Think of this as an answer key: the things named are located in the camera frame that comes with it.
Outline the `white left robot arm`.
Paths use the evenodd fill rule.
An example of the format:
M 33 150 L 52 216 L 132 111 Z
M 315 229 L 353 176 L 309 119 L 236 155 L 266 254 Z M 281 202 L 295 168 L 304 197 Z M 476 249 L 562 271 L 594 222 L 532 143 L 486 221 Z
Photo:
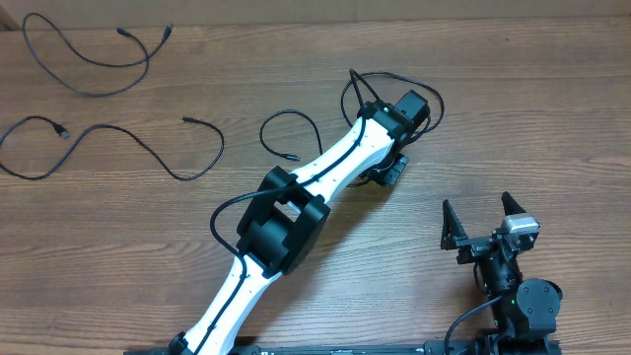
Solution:
M 170 353 L 229 353 L 265 290 L 313 248 L 331 200 L 356 178 L 395 184 L 407 163 L 400 151 L 429 115 L 428 102 L 414 91 L 394 105 L 366 102 L 350 131 L 317 159 L 290 173 L 272 169 L 244 197 L 249 205 L 224 284 L 201 320 L 171 341 Z

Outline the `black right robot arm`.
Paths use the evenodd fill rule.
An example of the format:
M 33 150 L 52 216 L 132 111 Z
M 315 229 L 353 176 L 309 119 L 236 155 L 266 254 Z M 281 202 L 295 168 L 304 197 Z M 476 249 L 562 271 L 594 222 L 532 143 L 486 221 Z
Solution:
M 486 237 L 471 238 L 448 200 L 443 201 L 441 248 L 455 250 L 459 264 L 474 264 L 492 302 L 497 327 L 512 339 L 543 338 L 556 331 L 563 293 L 548 280 L 525 279 L 518 255 L 533 249 L 540 224 L 505 191 L 505 217 Z

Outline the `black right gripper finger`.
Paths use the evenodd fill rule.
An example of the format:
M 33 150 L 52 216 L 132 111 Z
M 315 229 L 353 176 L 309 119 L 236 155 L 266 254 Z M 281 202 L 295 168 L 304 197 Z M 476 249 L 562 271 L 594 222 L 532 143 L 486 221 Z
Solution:
M 457 217 L 450 201 L 443 201 L 443 230 L 441 237 L 441 249 L 457 249 L 462 241 L 467 239 L 459 218 Z
M 502 193 L 501 200 L 506 216 L 524 214 L 526 212 L 508 191 Z

